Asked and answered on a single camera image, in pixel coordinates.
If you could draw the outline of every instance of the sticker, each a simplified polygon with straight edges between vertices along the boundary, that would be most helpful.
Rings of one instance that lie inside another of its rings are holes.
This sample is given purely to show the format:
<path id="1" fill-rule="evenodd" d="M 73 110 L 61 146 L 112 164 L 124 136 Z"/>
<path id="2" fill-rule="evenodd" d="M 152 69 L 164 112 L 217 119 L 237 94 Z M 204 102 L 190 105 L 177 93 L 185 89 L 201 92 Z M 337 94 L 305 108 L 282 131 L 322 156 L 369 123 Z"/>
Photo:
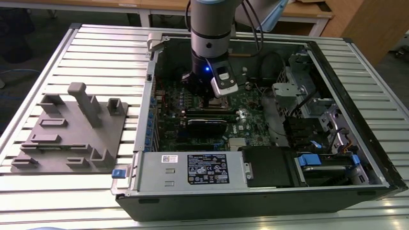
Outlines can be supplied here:
<path id="1" fill-rule="evenodd" d="M 126 7 L 136 7 L 136 5 L 134 4 L 118 4 L 120 6 L 126 6 Z"/>
<path id="2" fill-rule="evenodd" d="M 161 155 L 162 163 L 177 163 L 177 155 Z"/>
<path id="3" fill-rule="evenodd" d="M 324 14 L 318 14 L 317 17 L 318 17 L 318 18 L 332 18 L 330 15 L 324 15 Z"/>
<path id="4" fill-rule="evenodd" d="M 188 183 L 229 183 L 229 170 L 225 154 L 188 155 Z"/>

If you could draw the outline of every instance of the table leg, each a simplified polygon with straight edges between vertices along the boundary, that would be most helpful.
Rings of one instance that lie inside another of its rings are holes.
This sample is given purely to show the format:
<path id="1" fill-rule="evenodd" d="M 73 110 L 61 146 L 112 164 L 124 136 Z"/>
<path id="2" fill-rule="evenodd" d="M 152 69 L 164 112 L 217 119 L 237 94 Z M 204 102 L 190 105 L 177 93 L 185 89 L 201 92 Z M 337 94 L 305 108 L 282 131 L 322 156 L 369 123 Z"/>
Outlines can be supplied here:
<path id="1" fill-rule="evenodd" d="M 57 10 L 46 10 L 50 18 L 57 18 Z"/>
<path id="2" fill-rule="evenodd" d="M 150 12 L 148 9 L 140 9 L 141 26 L 150 27 Z"/>
<path id="3" fill-rule="evenodd" d="M 317 20 L 317 22 L 314 23 L 314 26 L 312 28 L 312 31 L 309 32 L 309 36 L 313 36 L 313 37 L 321 36 L 321 33 L 324 31 L 328 20 L 329 20 L 328 18 L 320 18 Z"/>

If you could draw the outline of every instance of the black cable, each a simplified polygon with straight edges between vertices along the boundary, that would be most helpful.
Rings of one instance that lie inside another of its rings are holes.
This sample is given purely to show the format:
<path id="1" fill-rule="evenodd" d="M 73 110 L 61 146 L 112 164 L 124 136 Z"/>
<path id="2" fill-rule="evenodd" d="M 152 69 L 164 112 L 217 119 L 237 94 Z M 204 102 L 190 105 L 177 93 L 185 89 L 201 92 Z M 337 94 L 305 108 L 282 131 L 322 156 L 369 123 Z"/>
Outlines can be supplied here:
<path id="1" fill-rule="evenodd" d="M 186 26 L 188 31 L 190 32 L 190 26 L 189 26 L 189 23 L 188 23 L 188 11 L 189 11 L 189 7 L 190 7 L 190 0 L 189 0 L 189 2 L 188 2 L 186 9 L 185 9 L 185 26 Z"/>
<path id="2" fill-rule="evenodd" d="M 316 88 L 310 94 L 306 95 L 306 97 L 304 98 L 302 102 L 296 106 L 296 108 L 293 109 L 293 111 L 289 113 L 289 116 L 292 116 L 294 114 L 294 112 L 297 111 L 297 109 L 301 108 L 301 106 L 305 105 L 305 103 L 308 103 L 308 101 L 312 99 L 312 97 L 314 96 L 314 94 L 318 92 L 318 89 Z"/>
<path id="3" fill-rule="evenodd" d="M 321 155 L 334 155 L 330 153 L 332 151 L 332 146 L 333 146 L 333 143 L 334 143 L 334 140 L 337 139 L 337 135 L 338 133 L 342 131 L 342 129 L 345 129 L 343 127 L 338 128 L 333 134 L 333 137 L 330 139 L 330 145 L 328 145 L 328 151 L 326 151 L 326 154 L 321 154 Z"/>
<path id="4" fill-rule="evenodd" d="M 252 26 L 252 32 L 253 32 L 253 36 L 254 36 L 254 38 L 256 38 L 256 40 L 254 40 L 254 41 L 256 41 L 256 48 L 257 48 L 257 50 L 260 50 L 256 27 L 254 27 L 254 24 L 253 24 L 250 15 L 249 15 L 248 8 L 245 7 L 244 1 L 242 1 L 242 3 L 241 3 L 241 7 L 242 7 L 245 16 L 246 16 L 246 18 L 248 18 L 248 20 L 249 20 L 249 23 L 250 23 L 250 26 Z"/>
<path id="5" fill-rule="evenodd" d="M 257 21 L 257 24 L 258 24 L 258 27 L 260 27 L 260 36 L 261 36 L 261 37 L 260 37 L 260 49 L 257 50 L 256 53 L 253 53 L 253 54 L 250 55 L 250 57 L 254 57 L 254 56 L 257 56 L 257 55 L 260 54 L 260 52 L 261 52 L 261 50 L 262 50 L 264 32 L 262 32 L 262 26 L 261 26 L 261 23 L 260 23 L 260 19 L 258 19 L 256 10 L 254 10 L 254 8 L 253 8 L 253 6 L 252 6 L 249 0 L 245 0 L 245 2 L 246 2 L 246 4 L 249 5 L 250 11 L 252 11 L 252 13 L 253 13 L 253 15 L 254 15 L 254 18 L 256 18 L 256 21 Z"/>
<path id="6" fill-rule="evenodd" d="M 289 138 L 290 136 L 288 136 L 288 135 L 285 135 L 285 134 L 281 134 L 281 133 L 278 133 L 274 129 L 270 129 L 277 135 L 280 135 L 280 136 L 284 136 L 284 137 L 286 137 L 286 138 Z"/>
<path id="7" fill-rule="evenodd" d="M 262 64 L 264 64 L 264 61 L 265 61 L 265 59 L 266 59 L 266 57 L 268 56 L 270 56 L 270 55 L 274 55 L 274 56 L 277 56 L 278 58 L 280 58 L 280 60 L 281 60 L 281 63 L 282 63 L 282 71 L 285 70 L 285 60 L 284 60 L 284 58 L 281 57 L 281 55 L 276 52 L 276 51 L 273 51 L 273 50 L 270 50 L 266 54 L 264 54 L 260 58 L 258 58 L 258 60 L 257 60 L 257 63 L 256 63 L 256 69 L 257 69 L 257 78 L 258 79 L 261 79 L 262 78 Z"/>

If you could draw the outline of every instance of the cable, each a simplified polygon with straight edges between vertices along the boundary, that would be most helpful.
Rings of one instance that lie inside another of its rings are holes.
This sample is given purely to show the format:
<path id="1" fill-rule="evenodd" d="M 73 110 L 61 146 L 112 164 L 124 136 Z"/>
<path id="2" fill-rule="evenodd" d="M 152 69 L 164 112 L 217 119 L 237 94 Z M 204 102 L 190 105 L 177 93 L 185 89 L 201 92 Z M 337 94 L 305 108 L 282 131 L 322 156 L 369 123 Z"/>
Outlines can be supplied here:
<path id="1" fill-rule="evenodd" d="M 341 149 L 339 152 L 345 152 L 346 149 L 351 146 L 351 140 L 350 140 L 350 138 L 347 137 L 346 134 L 345 134 L 345 139 L 347 140 L 347 144 L 343 146 L 343 148 Z"/>
<path id="2" fill-rule="evenodd" d="M 4 72 L 0 72 L 0 74 L 8 73 L 8 72 L 12 72 L 12 71 L 16 71 L 16 72 L 30 71 L 30 72 L 41 73 L 40 71 L 37 71 L 37 70 L 34 70 L 34 69 L 10 69 L 10 70 L 6 70 L 6 71 L 4 71 Z"/>
<path id="3" fill-rule="evenodd" d="M 257 48 L 257 50 L 260 50 L 256 27 L 254 27 L 254 24 L 253 24 L 253 21 L 252 21 L 249 12 L 248 12 L 248 8 L 246 8 L 245 5 L 244 5 L 244 1 L 242 1 L 242 3 L 241 3 L 241 7 L 242 7 L 242 10 L 244 10 L 245 16 L 246 16 L 246 18 L 248 18 L 248 20 L 249 20 L 249 23 L 250 23 L 250 25 L 252 25 L 252 32 L 253 32 L 253 36 L 254 36 L 254 38 L 256 38 L 256 40 L 254 40 L 254 41 L 256 41 L 256 48 Z"/>
<path id="4" fill-rule="evenodd" d="M 281 133 L 278 133 L 274 129 L 272 129 L 270 128 L 270 130 L 276 133 L 276 134 L 278 134 L 280 136 L 284 136 L 284 137 L 286 137 L 286 138 L 289 138 L 290 136 L 288 136 L 288 135 L 285 135 L 285 134 L 281 134 Z"/>
<path id="5" fill-rule="evenodd" d="M 326 154 L 321 154 L 321 155 L 324 155 L 324 156 L 334 155 L 333 153 L 330 153 L 330 152 L 332 152 L 332 146 L 333 146 L 334 140 L 337 139 L 337 135 L 338 135 L 338 133 L 341 132 L 342 129 L 345 129 L 345 128 L 341 127 L 341 128 L 338 128 L 338 129 L 335 130 L 335 132 L 334 132 L 334 134 L 333 134 L 333 137 L 332 137 L 332 139 L 330 139 L 330 144 L 329 144 L 329 146 L 328 146 Z"/>
<path id="6" fill-rule="evenodd" d="M 262 26 L 261 26 L 261 23 L 260 23 L 260 19 L 258 19 L 258 16 L 257 16 L 257 13 L 256 13 L 256 10 L 249 2 L 249 0 L 244 0 L 242 2 L 245 2 L 250 8 L 250 11 L 252 11 L 252 14 L 256 18 L 256 21 L 257 21 L 257 24 L 258 24 L 258 27 L 260 27 L 260 48 L 258 50 L 256 51 L 256 53 L 253 54 L 229 54 L 229 57 L 232 58 L 252 58 L 254 56 L 257 56 L 260 53 L 261 53 L 261 50 L 262 50 L 262 44 L 264 44 L 264 32 L 262 32 Z M 252 23 L 252 20 L 250 20 L 250 16 L 248 15 L 246 13 L 246 17 L 248 17 L 248 20 L 249 22 Z M 257 38 L 257 34 L 254 34 L 254 42 L 258 43 L 258 38 Z"/>
<path id="7" fill-rule="evenodd" d="M 190 32 L 190 25 L 188 23 L 188 11 L 189 11 L 189 7 L 190 7 L 190 0 L 188 1 L 188 5 L 186 5 L 186 9 L 185 9 L 185 26 L 188 31 Z"/>
<path id="8" fill-rule="evenodd" d="M 289 113 L 289 116 L 292 116 L 296 112 L 297 109 L 301 108 L 301 106 L 305 105 L 305 103 L 308 103 L 308 101 L 312 99 L 312 97 L 314 96 L 314 94 L 318 92 L 318 89 L 316 88 L 310 94 L 306 95 L 306 97 L 304 98 L 302 102 L 296 106 L 296 108 L 293 109 L 293 111 Z"/>
<path id="9" fill-rule="evenodd" d="M 260 27 L 260 49 L 257 50 L 257 52 L 254 54 L 250 55 L 250 57 L 254 57 L 260 54 L 261 50 L 262 50 L 262 44 L 264 44 L 264 32 L 262 32 L 262 26 L 261 26 L 261 22 L 260 22 L 260 19 L 258 19 L 258 16 L 257 16 L 257 13 L 256 13 L 256 10 L 249 2 L 249 0 L 245 0 L 246 4 L 249 5 L 249 8 L 250 8 L 250 11 L 253 13 L 253 16 L 256 18 L 256 21 L 257 21 L 257 24 L 258 24 L 258 27 Z"/>
<path id="10" fill-rule="evenodd" d="M 165 15 L 158 15 L 160 18 L 173 18 L 174 15 L 165 16 Z"/>
<path id="11" fill-rule="evenodd" d="M 258 78 L 258 79 L 262 77 L 261 75 L 262 75 L 262 64 L 264 64 L 264 61 L 265 61 L 266 57 L 270 56 L 270 55 L 274 55 L 274 56 L 277 56 L 277 57 L 280 58 L 281 63 L 282 63 L 282 70 L 281 70 L 280 74 L 281 74 L 281 73 L 285 73 L 285 66 L 286 66 L 286 65 L 285 65 L 285 60 L 284 60 L 282 56 L 281 56 L 276 51 L 270 50 L 266 54 L 264 54 L 264 55 L 258 58 L 257 63 L 256 63 L 257 78 Z"/>

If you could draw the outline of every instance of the motherboard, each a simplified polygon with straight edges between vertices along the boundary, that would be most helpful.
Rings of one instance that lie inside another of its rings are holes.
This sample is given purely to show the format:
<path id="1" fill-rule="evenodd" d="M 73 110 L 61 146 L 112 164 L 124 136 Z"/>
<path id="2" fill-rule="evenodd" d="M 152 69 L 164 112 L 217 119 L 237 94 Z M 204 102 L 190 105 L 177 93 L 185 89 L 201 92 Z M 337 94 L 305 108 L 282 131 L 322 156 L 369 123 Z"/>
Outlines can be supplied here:
<path id="1" fill-rule="evenodd" d="M 157 79 L 160 151 L 236 151 L 270 145 L 261 93 L 238 91 L 204 102 L 176 82 Z"/>

